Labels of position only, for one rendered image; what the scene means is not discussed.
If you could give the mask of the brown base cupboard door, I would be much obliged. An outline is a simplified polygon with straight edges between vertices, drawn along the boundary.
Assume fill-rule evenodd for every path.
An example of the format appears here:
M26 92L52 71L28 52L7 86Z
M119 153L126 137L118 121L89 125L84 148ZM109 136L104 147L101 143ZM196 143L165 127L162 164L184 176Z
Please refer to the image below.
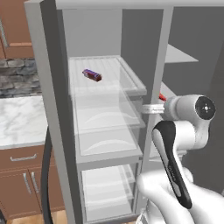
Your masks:
M39 193L36 193L36 195L38 197L38 202L40 203L41 202L41 191L40 191L41 168L40 167L31 168L29 170L31 177L32 177L32 172L35 172L35 178L36 178L38 190L39 190ZM49 169L48 195L49 195L50 208L52 212L65 209L64 200L63 200L61 189L60 189L60 180L59 180L57 168L55 165L51 165Z
M31 194L27 192L26 172ZM40 205L27 169L0 172L0 207L7 220L40 214Z

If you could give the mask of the brown wall cupboard door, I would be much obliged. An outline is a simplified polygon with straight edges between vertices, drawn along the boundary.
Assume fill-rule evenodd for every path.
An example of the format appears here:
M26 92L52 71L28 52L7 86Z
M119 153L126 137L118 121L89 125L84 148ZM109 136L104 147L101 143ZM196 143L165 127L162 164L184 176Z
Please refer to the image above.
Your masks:
M32 58L32 41L25 15L26 0L0 0L0 18L9 47L4 47L0 40L6 59Z

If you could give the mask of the clear freezer shelf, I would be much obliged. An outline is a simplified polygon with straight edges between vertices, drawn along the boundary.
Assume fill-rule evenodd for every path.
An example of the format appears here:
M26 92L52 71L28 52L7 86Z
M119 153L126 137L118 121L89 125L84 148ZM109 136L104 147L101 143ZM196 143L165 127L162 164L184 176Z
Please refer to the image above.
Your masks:
M142 152L130 129L107 129L75 136L78 164L113 158L138 158Z
M143 94L140 91L125 91L119 87L76 87L72 99L77 134L145 126L141 115Z
M82 73L85 69L101 74L94 81ZM146 86L119 55L72 57L69 59L71 92L77 95L112 93L121 89L128 96L146 95Z

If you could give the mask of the white fridge shelf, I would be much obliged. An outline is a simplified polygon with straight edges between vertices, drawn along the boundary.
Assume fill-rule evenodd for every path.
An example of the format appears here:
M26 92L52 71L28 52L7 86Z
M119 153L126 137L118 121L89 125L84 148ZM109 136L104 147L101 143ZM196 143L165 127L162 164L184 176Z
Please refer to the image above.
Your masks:
M160 88L160 94L166 97L166 100L175 96L175 94L162 82Z
M168 45L166 56L165 56L165 63L185 63L185 62L198 62L193 56L182 52L178 48Z

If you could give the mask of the brown drawer front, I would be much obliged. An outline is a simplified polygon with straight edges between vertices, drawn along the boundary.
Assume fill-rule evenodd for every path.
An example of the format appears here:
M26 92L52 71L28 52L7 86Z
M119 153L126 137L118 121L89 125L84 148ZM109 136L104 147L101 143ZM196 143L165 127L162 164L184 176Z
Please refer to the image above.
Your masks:
M0 172L26 168L34 165L40 165L42 163L43 151L44 151L43 145L0 150ZM37 157L32 160L26 160L20 162L10 161L10 157L14 158L30 157L33 156L35 153L37 154Z

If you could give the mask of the grey freezer door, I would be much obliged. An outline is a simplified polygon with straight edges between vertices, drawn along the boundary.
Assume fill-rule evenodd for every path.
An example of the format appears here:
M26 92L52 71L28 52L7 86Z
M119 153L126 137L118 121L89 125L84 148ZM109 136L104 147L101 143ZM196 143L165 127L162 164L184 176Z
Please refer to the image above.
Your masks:
M24 7L66 208L67 224L75 224L62 136L63 127L69 122L69 112L55 0L28 0Z

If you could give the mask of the grey fridge freezer cabinet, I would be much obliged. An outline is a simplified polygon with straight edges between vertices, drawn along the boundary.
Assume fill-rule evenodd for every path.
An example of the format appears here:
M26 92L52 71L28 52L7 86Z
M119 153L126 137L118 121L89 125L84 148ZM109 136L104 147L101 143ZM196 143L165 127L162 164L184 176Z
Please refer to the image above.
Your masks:
M78 164L75 136L79 134L74 127L69 59L119 55L146 86L143 105L165 103L159 99L162 82L175 96L204 95L211 99L207 90L223 40L224 0L55 0L55 5L69 112L62 136L75 224L136 221L147 206L147 199L137 186L138 176L164 168L151 132L166 116L143 114L141 109L145 126L129 129L137 140L141 157ZM165 63L168 45L198 62ZM81 173L118 165L135 165L132 213L87 222Z

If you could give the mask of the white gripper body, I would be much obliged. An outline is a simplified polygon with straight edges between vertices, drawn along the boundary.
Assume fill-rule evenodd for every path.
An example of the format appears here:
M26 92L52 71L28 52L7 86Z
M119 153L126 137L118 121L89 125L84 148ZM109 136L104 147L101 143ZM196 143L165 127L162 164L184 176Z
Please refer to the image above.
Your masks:
M143 114L163 114L165 107L163 104L144 104L142 107Z

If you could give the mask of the purple red food packet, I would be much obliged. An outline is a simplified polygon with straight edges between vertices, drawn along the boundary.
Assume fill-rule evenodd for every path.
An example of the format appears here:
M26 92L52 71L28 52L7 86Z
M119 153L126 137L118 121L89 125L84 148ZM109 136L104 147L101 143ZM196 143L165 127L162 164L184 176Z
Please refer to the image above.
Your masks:
M102 75L100 73L96 73L92 70L89 69L84 69L82 71L85 77L89 78L90 80L93 81L100 81L102 79Z

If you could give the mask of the clear freezer drawer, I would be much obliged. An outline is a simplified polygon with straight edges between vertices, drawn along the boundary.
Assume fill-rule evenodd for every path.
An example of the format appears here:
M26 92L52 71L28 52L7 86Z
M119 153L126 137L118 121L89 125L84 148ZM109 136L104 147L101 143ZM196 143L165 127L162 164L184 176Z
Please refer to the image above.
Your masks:
M81 173L87 222L132 213L136 182L133 167L134 164L123 164Z

